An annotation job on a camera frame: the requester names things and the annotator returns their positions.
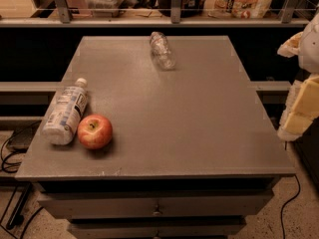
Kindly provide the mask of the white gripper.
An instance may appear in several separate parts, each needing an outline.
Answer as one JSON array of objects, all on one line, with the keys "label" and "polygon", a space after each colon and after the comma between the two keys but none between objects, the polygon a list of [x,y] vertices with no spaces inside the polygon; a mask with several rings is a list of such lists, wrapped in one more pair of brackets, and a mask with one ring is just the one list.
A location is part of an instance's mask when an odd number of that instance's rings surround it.
[{"label": "white gripper", "polygon": [[[293,35],[279,47],[277,54],[286,58],[298,56],[301,37],[302,32]],[[283,141],[293,141],[318,117],[319,75],[311,74],[304,82],[294,81],[290,87],[277,135]]]}]

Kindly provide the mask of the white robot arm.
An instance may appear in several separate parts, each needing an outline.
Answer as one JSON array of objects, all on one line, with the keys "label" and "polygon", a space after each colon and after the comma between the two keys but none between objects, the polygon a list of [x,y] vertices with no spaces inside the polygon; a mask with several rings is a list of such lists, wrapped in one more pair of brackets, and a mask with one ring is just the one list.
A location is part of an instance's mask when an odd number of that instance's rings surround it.
[{"label": "white robot arm", "polygon": [[291,85],[277,131],[282,140],[294,141],[319,118],[319,15],[282,44],[277,54],[297,56],[299,67],[309,73],[306,80]]}]

